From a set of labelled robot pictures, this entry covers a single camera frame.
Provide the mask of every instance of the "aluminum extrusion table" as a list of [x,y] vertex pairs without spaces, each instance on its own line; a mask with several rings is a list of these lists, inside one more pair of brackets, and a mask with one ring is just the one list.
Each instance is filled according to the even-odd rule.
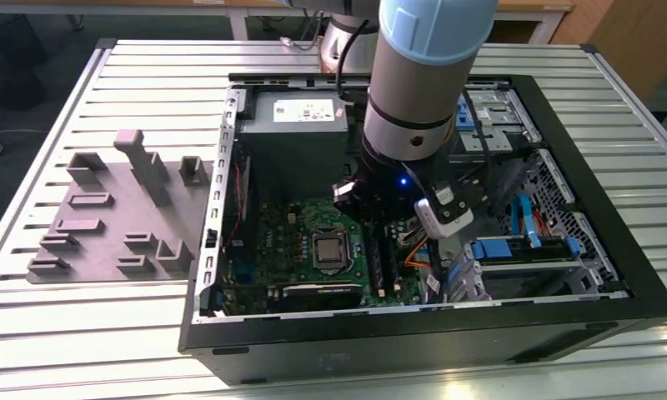
[[[97,49],[0,223],[0,399],[208,393],[238,398],[629,398],[667,394],[667,324],[562,360],[224,390],[178,353],[186,281],[31,285],[73,152],[140,128],[164,161],[212,160],[228,73],[316,72],[279,42],[119,41]],[[487,45],[474,73],[533,74],[667,286],[667,132],[599,55],[575,46]]]

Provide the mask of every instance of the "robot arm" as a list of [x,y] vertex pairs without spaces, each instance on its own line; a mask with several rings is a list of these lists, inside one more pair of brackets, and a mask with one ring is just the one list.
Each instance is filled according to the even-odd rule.
[[[356,18],[376,15],[376,0],[279,1]],[[354,184],[335,187],[335,204],[354,218],[384,221],[415,209],[431,238],[471,222],[462,193],[435,183],[434,165],[454,134],[458,99],[497,7],[498,0],[380,2],[362,162]],[[407,197],[406,179],[417,183]]]

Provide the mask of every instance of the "floor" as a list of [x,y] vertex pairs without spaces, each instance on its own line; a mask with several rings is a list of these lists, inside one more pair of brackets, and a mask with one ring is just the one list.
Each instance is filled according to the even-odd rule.
[[[232,39],[226,17],[107,17],[87,16],[85,29],[73,32],[65,16],[39,15],[29,20],[49,54],[37,74],[48,88],[43,103],[25,112],[7,112],[0,108],[0,218],[17,190],[32,159],[41,146],[51,125],[83,71],[99,38],[121,39]],[[302,18],[272,22],[274,29],[250,18],[250,38],[276,40],[283,35],[296,37],[302,32]],[[667,78],[647,99],[651,111],[667,111]]]

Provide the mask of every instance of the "mesh vent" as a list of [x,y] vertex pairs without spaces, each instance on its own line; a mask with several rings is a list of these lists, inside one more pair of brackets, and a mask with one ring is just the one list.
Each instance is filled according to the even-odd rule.
[[583,244],[586,248],[586,257],[594,258],[597,256],[595,247],[593,246],[591,239],[585,233],[578,221],[571,212],[566,212],[562,206],[566,204],[565,196],[558,189],[557,181],[551,176],[551,171],[542,161],[541,157],[533,157],[527,162],[525,179],[517,186],[522,190],[510,193],[506,204],[501,204],[499,212],[497,213],[497,221],[502,228],[502,234],[511,234],[510,202],[514,196],[519,193],[526,193],[534,205],[539,207],[543,219],[550,225],[551,233],[557,235],[573,236]]

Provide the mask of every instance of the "black cable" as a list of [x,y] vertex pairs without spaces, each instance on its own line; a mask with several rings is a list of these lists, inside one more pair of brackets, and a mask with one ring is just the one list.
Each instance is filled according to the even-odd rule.
[[482,143],[482,151],[485,153],[485,164],[487,167],[485,183],[491,181],[491,151],[490,144],[487,143],[487,138],[485,137],[485,130],[482,129],[482,122],[478,118],[478,110],[475,110],[475,103],[471,102],[470,93],[467,89],[463,89],[465,102],[467,103],[467,113],[470,113],[471,121],[475,123],[475,131],[479,136],[479,142]]
[[307,10],[304,9],[303,10],[303,19],[302,19],[302,22],[299,23],[299,26],[296,27],[296,29],[294,30],[294,32],[283,32],[282,30],[279,30],[276,27],[274,27],[270,23],[271,22],[278,22],[276,20],[264,20],[262,19],[260,17],[256,17],[256,19],[259,19],[259,22],[263,24],[263,28],[264,29],[271,29],[274,32],[276,32],[276,34],[280,36],[280,37],[296,37],[299,34],[302,36],[306,35],[306,33],[310,31],[310,28],[311,28],[311,17],[310,17],[310,13],[307,12]]
[[[316,41],[318,41],[318,35],[319,35],[319,30],[322,29],[322,23],[324,21],[324,13],[320,12],[319,13],[319,18],[316,19],[316,29],[314,30],[314,37],[311,38],[311,42],[310,44],[307,44],[306,46],[299,46],[299,44],[296,42],[291,42],[291,45],[298,48],[299,50],[302,50],[303,52],[308,52],[314,46],[316,46]],[[302,34],[302,40],[304,40],[304,36],[306,36],[306,33],[310,31],[310,27],[307,27],[306,31],[303,32]]]
[[348,56],[348,51],[351,50],[351,46],[354,45],[356,38],[360,36],[360,32],[363,32],[366,27],[368,26],[368,22],[370,22],[368,20],[363,21],[360,27],[358,27],[356,31],[354,32],[354,34],[348,38],[348,41],[346,42],[346,46],[343,46],[342,55],[338,58],[336,93],[339,97],[344,95],[344,89],[342,88],[342,75],[344,74],[346,56]]

